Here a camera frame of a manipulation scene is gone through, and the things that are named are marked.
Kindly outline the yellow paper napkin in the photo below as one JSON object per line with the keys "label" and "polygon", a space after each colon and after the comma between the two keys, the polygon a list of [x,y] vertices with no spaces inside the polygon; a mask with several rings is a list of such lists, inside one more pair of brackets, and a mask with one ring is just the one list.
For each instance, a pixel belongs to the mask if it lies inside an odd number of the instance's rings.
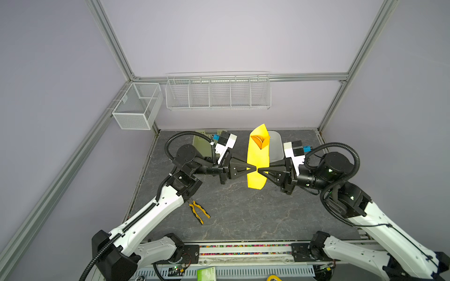
{"label": "yellow paper napkin", "polygon": [[[265,124],[258,126],[254,129],[251,135],[269,135],[267,127]],[[259,149],[256,144],[249,137],[248,140],[248,150],[247,150],[247,163],[256,167],[257,171],[247,175],[248,188],[255,190],[262,190],[265,186],[267,179],[258,173],[258,169],[261,167],[269,167],[270,156],[269,156],[269,146],[264,149]]]}

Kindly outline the orange wooden spoon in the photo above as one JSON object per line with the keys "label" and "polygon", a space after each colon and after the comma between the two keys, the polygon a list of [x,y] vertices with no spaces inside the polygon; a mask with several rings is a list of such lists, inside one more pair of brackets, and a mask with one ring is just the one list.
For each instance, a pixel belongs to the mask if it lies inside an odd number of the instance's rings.
{"label": "orange wooden spoon", "polygon": [[270,136],[251,135],[251,140],[256,144],[259,149],[264,149],[270,144]]}

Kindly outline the green perforated plastic basket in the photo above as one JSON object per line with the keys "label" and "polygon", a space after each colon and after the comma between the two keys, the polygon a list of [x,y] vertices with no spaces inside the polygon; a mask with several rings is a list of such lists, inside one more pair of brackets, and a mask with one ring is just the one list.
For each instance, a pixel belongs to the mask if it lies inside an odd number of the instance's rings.
{"label": "green perforated plastic basket", "polygon": [[[218,130],[198,130],[199,133],[202,135],[207,136],[208,138],[212,139],[215,143],[217,143],[216,140],[214,140],[214,136],[217,135],[219,132]],[[192,145],[200,152],[200,154],[204,157],[211,157],[212,156],[212,149],[210,142],[204,138],[201,138],[199,136],[193,137]]]}

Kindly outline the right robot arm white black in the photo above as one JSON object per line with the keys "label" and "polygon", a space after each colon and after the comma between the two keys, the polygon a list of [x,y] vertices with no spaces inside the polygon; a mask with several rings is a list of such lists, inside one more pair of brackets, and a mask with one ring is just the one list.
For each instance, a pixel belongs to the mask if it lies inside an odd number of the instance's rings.
{"label": "right robot arm white black", "polygon": [[440,281],[450,258],[417,242],[394,223],[372,198],[350,182],[360,157],[349,145],[331,142],[311,149],[298,166],[290,157],[258,169],[282,191],[300,187],[317,195],[325,210],[347,226],[360,228],[382,250],[370,250],[317,231],[308,245],[316,261],[338,260],[371,272],[385,281]]}

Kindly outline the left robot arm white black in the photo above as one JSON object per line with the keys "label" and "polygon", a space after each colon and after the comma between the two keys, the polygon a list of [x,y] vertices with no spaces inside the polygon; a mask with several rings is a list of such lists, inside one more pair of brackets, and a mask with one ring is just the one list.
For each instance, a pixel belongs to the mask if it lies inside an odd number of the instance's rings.
{"label": "left robot arm white black", "polygon": [[[211,157],[203,156],[193,145],[182,145],[172,155],[169,147],[177,138],[192,135],[204,139]],[[85,281],[97,268],[107,281],[127,281],[136,271],[149,264],[182,256],[184,243],[167,234],[159,240],[145,243],[147,235],[169,214],[189,201],[202,185],[197,174],[217,176],[221,184],[257,171],[254,165],[233,156],[237,137],[233,134],[210,138],[196,131],[182,131],[171,136],[164,146],[172,170],[159,184],[156,196],[127,221],[110,232],[100,230],[92,238],[92,260],[81,274]]]}

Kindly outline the white oval plastic tub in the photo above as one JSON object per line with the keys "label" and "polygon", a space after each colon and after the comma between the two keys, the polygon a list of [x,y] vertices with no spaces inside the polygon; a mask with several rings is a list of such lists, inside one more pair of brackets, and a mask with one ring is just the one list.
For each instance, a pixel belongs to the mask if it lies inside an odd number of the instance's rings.
{"label": "white oval plastic tub", "polygon": [[283,160],[285,155],[281,135],[276,131],[268,131],[268,133],[270,136],[270,163]]}

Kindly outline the yellow black pliers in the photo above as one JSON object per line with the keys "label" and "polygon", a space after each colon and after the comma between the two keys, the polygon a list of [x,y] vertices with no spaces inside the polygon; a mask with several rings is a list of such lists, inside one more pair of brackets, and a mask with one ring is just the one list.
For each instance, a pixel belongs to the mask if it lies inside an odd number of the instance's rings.
{"label": "yellow black pliers", "polygon": [[203,213],[206,218],[210,218],[210,214],[195,200],[190,200],[188,205],[191,208],[192,214],[195,216],[198,222],[201,225],[204,225],[204,221],[202,220],[202,217],[199,215],[199,211]]}

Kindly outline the yellow tape measure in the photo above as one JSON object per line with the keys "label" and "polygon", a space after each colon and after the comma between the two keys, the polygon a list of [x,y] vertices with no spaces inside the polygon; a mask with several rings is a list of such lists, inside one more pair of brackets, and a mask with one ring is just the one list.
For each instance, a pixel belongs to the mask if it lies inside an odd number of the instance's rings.
{"label": "yellow tape measure", "polygon": [[267,281],[281,281],[281,279],[278,276],[271,275],[267,278]]}

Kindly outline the green white small box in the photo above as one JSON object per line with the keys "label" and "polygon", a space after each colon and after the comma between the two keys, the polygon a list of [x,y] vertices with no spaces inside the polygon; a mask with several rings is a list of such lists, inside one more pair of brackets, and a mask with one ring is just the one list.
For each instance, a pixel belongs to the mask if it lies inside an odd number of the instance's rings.
{"label": "green white small box", "polygon": [[215,267],[199,269],[196,271],[197,281],[217,281]]}

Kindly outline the small white mesh basket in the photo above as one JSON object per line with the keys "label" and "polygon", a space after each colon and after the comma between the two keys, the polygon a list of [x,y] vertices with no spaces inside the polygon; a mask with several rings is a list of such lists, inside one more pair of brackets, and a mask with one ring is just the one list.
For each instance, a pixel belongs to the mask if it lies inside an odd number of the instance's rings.
{"label": "small white mesh basket", "polygon": [[112,115],[123,130],[152,130],[163,101],[159,83],[130,83]]}

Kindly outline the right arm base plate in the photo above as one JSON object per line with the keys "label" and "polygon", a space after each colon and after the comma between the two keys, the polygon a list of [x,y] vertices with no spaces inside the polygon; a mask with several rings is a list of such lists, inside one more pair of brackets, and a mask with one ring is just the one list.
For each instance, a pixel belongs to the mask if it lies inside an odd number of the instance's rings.
{"label": "right arm base plate", "polygon": [[333,262],[335,259],[325,254],[323,244],[316,242],[297,242],[291,244],[292,257],[295,262]]}

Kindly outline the aluminium frame rail base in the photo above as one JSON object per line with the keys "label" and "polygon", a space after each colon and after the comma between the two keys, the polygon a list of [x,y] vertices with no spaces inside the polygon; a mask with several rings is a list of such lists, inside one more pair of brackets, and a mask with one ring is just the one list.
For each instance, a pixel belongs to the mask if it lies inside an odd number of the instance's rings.
{"label": "aluminium frame rail base", "polygon": [[200,246],[197,264],[171,264],[166,263],[166,260],[159,261],[139,268],[132,278],[138,281],[145,280],[149,277],[145,269],[150,268],[158,279],[167,281],[197,279],[197,270],[215,267],[217,279],[268,278],[271,275],[279,278],[309,276],[316,281],[332,279],[337,264],[342,261],[295,262],[291,255],[293,243],[297,242],[202,242],[197,244]]}

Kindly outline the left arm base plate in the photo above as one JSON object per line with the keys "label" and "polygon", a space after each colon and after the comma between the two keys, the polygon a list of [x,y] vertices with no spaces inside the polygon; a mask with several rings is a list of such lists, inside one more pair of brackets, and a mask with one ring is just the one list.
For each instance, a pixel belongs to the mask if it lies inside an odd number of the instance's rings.
{"label": "left arm base plate", "polygon": [[174,254],[165,261],[166,263],[171,264],[189,264],[194,263],[197,264],[199,262],[200,257],[200,246],[199,245],[184,245],[181,247],[178,247]]}

